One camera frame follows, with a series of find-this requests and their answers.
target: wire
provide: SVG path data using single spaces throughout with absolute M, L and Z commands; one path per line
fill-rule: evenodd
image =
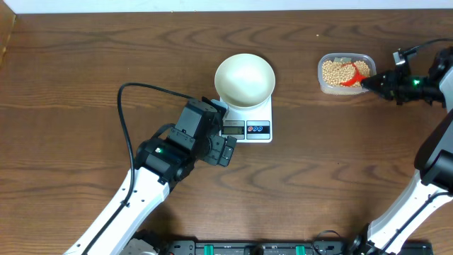
M 132 143 L 130 142 L 130 138 L 129 138 L 129 133 L 127 131 L 127 127 L 126 127 L 126 122 L 125 122 L 125 117 L 122 113 L 122 106 L 121 106 L 121 95 L 122 95 L 122 91 L 125 89 L 125 87 L 127 86 L 140 86 L 140 87 L 144 87 L 144 88 L 149 88 L 149 89 L 156 89 L 157 91 L 162 91 L 162 92 L 165 92 L 165 93 L 168 93 L 168 94 L 171 94 L 171 95 L 174 95 L 174 96 L 180 96 L 180 97 L 183 97 L 183 98 L 188 98 L 188 99 L 192 99 L 193 97 L 191 96 L 187 96 L 185 94 L 181 94 L 181 93 L 178 93 L 178 92 L 174 92 L 174 91 L 169 91 L 168 89 L 163 89 L 163 88 L 160 88 L 160 87 L 157 87 L 157 86 L 154 86 L 154 85 L 149 85 L 149 84 L 141 84 L 141 83 L 138 83 L 138 82 L 128 82 L 128 83 L 125 83 L 123 85 L 121 85 L 120 89 L 118 90 L 118 95 L 117 95 L 117 106 L 118 106 L 118 115 L 120 116 L 120 122 L 121 122 L 121 127 L 122 127 L 122 132 L 124 133 L 125 135 L 125 139 L 126 139 L 126 145 L 127 145 L 127 150 L 129 151 L 129 160 L 130 160 L 130 186 L 129 186 L 129 190 L 127 192 L 127 195 L 126 195 L 126 198 L 121 202 L 120 206 L 118 207 L 118 209 L 112 214 L 112 216 L 110 217 L 110 219 L 108 219 L 108 221 L 102 226 L 102 228 L 99 230 L 98 234 L 96 234 L 96 236 L 93 237 L 93 239 L 91 240 L 91 242 L 88 244 L 88 246 L 84 249 L 84 252 L 82 252 L 82 255 L 87 255 L 88 254 L 88 251 L 91 249 L 91 247 L 96 243 L 96 241 L 99 239 L 99 237 L 102 235 L 102 233 L 104 233 L 104 231 L 107 229 L 107 227 L 110 225 L 110 223 L 112 223 L 112 221 L 118 216 L 118 214 L 120 214 L 121 210 L 125 207 L 125 206 L 128 206 L 129 207 L 129 204 L 128 204 L 128 201 L 132 195 L 132 192 L 134 190 L 134 184 L 135 184 L 135 167 L 134 167 L 134 152 L 132 150 Z
M 436 193 L 434 195 L 430 195 L 428 196 L 428 199 L 425 201 L 425 203 L 420 207 L 418 208 L 418 210 L 412 214 L 412 216 L 404 223 L 404 225 L 400 228 L 400 229 L 397 229 L 396 230 L 396 233 L 391 237 L 391 239 L 389 240 L 389 242 L 387 242 L 387 244 L 384 246 L 384 248 L 381 250 L 381 252 L 379 253 L 380 255 L 382 254 L 385 254 L 386 253 L 386 250 L 391 246 L 391 244 L 393 244 L 393 242 L 396 240 L 396 238 L 405 230 L 405 228 L 407 228 L 407 226 L 409 226 L 409 224 L 414 221 L 414 219 L 417 218 L 417 216 L 419 214 L 421 214 L 421 212 L 429 205 L 431 204 L 434 199 L 436 199 L 437 197 L 440 197 L 440 196 L 452 196 L 451 193 L 448 193 L 448 192 L 441 192 L 441 193 Z
M 321 254 L 321 252 L 319 252 L 318 248 L 316 248 L 316 247 L 314 246 L 314 242 L 316 242 L 316 240 L 319 239 L 319 237 L 321 237 L 321 235 L 327 234 L 327 233 L 334 233 L 334 234 L 338 235 L 338 237 L 340 237 L 340 239 L 343 239 L 343 238 L 340 236 L 340 234 L 338 234 L 335 230 L 324 230 L 324 231 L 322 231 L 321 233 L 319 233 L 319 234 L 316 236 L 316 238 L 315 238 L 315 239 L 313 240 L 313 242 L 311 243 L 311 248 L 312 248 L 318 255 L 322 255 L 322 254 Z M 342 248 L 341 248 L 341 252 L 340 252 L 340 253 L 337 253 L 337 254 L 334 254 L 334 255 L 341 255 L 341 254 L 343 254 L 343 250 L 344 250 L 344 248 L 342 247 Z
M 415 53 L 418 49 L 421 49 L 423 47 L 426 47 L 430 44 L 437 43 L 437 42 L 453 42 L 453 38 L 438 38 L 438 39 L 430 40 L 430 41 L 422 43 L 421 45 L 417 45 L 415 47 L 412 47 L 410 49 L 403 51 L 402 55 L 409 55 L 409 54 Z

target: green clip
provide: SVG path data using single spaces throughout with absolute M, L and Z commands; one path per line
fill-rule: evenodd
M 303 246 L 303 245 L 296 246 L 296 255 L 306 255 L 305 246 Z
M 205 245 L 205 255 L 214 255 L 214 247 L 212 245 Z

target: cardboard box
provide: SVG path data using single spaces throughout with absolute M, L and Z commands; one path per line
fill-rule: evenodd
M 16 21 L 16 15 L 3 0 L 0 0 L 0 66 L 11 37 L 14 21 Z

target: wood grain surface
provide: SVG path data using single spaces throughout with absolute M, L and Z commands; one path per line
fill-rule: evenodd
M 129 162 L 116 93 L 140 81 L 216 98 L 214 73 L 250 52 L 273 66 L 274 140 L 240 144 L 227 168 L 198 162 L 142 227 L 200 240 L 354 237 L 413 175 L 439 104 L 398 107 L 372 93 L 321 92 L 331 52 L 392 52 L 453 34 L 453 11 L 287 11 L 23 15 L 0 70 L 0 254 L 61 254 L 90 226 Z M 426 74 L 438 44 L 412 61 Z M 134 148 L 176 122 L 184 100 L 147 89 L 123 96 Z M 411 239 L 452 254 L 453 204 Z

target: digital scale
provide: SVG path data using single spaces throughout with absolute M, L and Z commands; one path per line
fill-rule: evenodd
M 232 136 L 237 142 L 270 142 L 272 141 L 272 99 L 251 110 L 229 108 L 224 118 L 222 137 Z

